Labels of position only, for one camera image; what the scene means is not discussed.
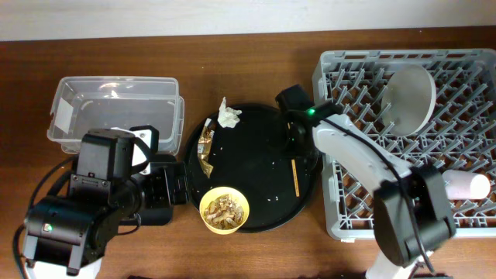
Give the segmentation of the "brown gold snack wrapper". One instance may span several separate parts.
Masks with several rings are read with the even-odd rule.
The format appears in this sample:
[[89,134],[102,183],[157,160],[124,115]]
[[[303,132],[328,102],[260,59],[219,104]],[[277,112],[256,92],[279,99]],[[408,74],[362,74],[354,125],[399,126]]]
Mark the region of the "brown gold snack wrapper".
[[215,135],[215,123],[212,119],[207,118],[205,120],[204,126],[201,131],[201,135],[198,138],[197,144],[197,157],[202,172],[207,178],[210,178],[213,166],[208,162],[209,154],[211,152],[213,138]]

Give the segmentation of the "yellow bowl with food scraps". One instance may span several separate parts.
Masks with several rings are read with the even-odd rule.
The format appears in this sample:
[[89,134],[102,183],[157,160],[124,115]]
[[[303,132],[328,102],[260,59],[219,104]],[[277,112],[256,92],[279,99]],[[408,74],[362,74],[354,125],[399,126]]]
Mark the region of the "yellow bowl with food scraps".
[[250,206],[238,190],[217,187],[207,191],[201,198],[198,210],[207,228],[219,235],[237,231],[248,219]]

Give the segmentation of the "white tissue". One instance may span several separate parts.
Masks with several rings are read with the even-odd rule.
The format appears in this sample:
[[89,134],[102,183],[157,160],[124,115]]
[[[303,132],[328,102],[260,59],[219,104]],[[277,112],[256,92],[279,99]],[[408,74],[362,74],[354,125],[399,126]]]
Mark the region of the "white tissue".
[[226,97],[224,97],[219,106],[217,122],[222,128],[235,128],[241,114],[241,110],[228,107],[226,105]]

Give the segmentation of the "wooden chopstick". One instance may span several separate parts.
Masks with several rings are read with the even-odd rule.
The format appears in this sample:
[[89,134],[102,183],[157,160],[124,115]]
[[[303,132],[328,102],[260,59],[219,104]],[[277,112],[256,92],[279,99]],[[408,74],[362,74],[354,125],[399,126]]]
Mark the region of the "wooden chopstick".
[[292,176],[293,176],[293,181],[294,181],[295,196],[297,198],[299,198],[300,197],[300,191],[299,191],[298,172],[297,172],[295,159],[291,159],[291,169],[292,169]]

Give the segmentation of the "grey round plate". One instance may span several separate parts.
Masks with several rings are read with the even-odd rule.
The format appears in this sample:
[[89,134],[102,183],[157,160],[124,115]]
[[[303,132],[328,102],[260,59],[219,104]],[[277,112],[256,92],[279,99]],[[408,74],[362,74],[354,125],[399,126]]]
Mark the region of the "grey round plate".
[[381,108],[391,106],[382,115],[383,124],[393,122],[391,133],[395,136],[410,136],[427,124],[435,103],[432,75],[422,66],[405,66],[391,76],[382,96]]

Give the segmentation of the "pink cup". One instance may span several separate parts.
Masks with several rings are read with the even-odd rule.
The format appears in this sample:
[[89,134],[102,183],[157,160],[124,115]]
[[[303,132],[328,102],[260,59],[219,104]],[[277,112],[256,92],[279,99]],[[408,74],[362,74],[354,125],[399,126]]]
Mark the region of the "pink cup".
[[490,181],[483,174],[446,170],[442,177],[449,200],[482,199],[491,190]]

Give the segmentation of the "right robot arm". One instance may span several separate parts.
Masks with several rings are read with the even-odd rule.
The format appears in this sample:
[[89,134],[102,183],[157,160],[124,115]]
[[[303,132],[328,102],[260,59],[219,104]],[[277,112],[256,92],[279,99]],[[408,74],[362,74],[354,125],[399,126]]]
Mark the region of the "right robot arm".
[[275,98],[290,158],[324,153],[373,195],[374,238],[380,248],[367,278],[413,278],[420,267],[437,273],[430,255],[456,234],[445,181],[434,166],[415,167],[362,133],[331,101],[316,105],[300,85]]

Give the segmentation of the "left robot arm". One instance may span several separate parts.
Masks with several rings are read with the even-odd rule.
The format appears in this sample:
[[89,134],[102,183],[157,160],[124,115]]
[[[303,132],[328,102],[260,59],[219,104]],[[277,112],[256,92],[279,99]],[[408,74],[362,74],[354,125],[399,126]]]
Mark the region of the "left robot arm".
[[77,155],[39,201],[31,199],[12,241],[23,278],[95,278],[121,225],[162,226],[188,203],[187,169],[158,153],[152,126],[90,129]]

